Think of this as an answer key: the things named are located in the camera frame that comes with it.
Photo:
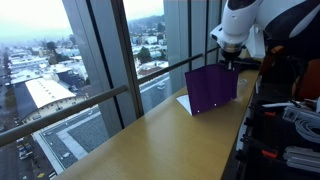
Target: wooden desk surface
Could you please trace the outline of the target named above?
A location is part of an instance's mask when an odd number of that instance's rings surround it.
[[[221,179],[258,71],[240,76],[248,80],[242,102],[190,116],[175,99],[184,88],[57,179]]]

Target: cloudy sky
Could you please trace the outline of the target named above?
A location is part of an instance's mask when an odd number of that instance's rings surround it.
[[[163,14],[163,0],[124,0],[124,4],[128,20]],[[0,0],[0,44],[71,33],[61,0]]]

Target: wire bundle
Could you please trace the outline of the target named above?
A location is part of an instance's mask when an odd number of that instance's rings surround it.
[[[295,121],[297,132],[306,140],[320,144],[320,134],[317,134],[314,130],[320,132],[320,121],[298,119]]]

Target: handrail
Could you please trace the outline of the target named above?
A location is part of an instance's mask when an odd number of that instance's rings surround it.
[[[10,129],[6,132],[0,134],[0,147],[9,144],[16,139],[27,136],[35,131],[38,131],[42,128],[45,128],[53,123],[56,123],[64,118],[67,118],[75,113],[78,113],[84,109],[92,107],[98,103],[101,103],[107,99],[110,99],[114,96],[117,96],[128,90],[128,87],[125,85],[119,86],[117,88],[111,89],[110,91],[103,92],[101,94],[95,95],[86,101],[82,101],[78,104],[75,104],[71,107],[62,109],[58,112],[52,113],[48,116],[45,116],[39,120],[23,124],[14,129]]]
[[[173,70],[175,68],[178,68],[178,67],[180,67],[180,66],[182,66],[184,64],[187,64],[187,63],[189,63],[189,62],[191,62],[191,61],[193,61],[195,59],[198,59],[199,57],[202,57],[202,56],[203,56],[202,53],[197,54],[197,55],[192,56],[192,57],[190,57],[190,58],[188,58],[186,60],[183,60],[183,61],[181,61],[179,63],[176,63],[176,64],[174,64],[172,66],[166,67],[166,68],[161,69],[159,71],[156,71],[156,72],[154,72],[152,74],[149,74],[149,75],[147,75],[145,77],[142,77],[142,78],[138,79],[138,84],[142,84],[142,83],[145,83],[147,81],[150,81],[153,78],[156,78],[156,77],[158,77],[158,76],[160,76],[160,75],[162,75],[162,74],[164,74],[166,72],[169,72],[169,71],[171,71],[171,70]]]

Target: street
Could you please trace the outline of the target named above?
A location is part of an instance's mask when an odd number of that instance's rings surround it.
[[[7,109],[5,100],[6,92],[8,91],[5,83],[10,82],[8,77],[2,78],[6,75],[6,70],[3,67],[3,62],[0,63],[0,127],[3,127],[4,131],[12,129],[17,126],[15,118],[18,117],[17,108],[13,107]],[[48,179],[48,174],[53,171],[53,168],[42,149],[37,142],[34,142],[31,136],[27,136],[26,143],[32,146],[33,157],[37,159],[37,165],[34,164],[34,160],[31,157],[20,160],[19,151],[17,148],[17,142],[14,141],[6,146],[0,147],[0,179],[36,179],[38,175],[44,173],[45,176],[42,179]]]
[[[165,84],[163,89],[159,87],[162,83]],[[147,113],[172,94],[169,73],[142,84],[140,93],[144,112]]]

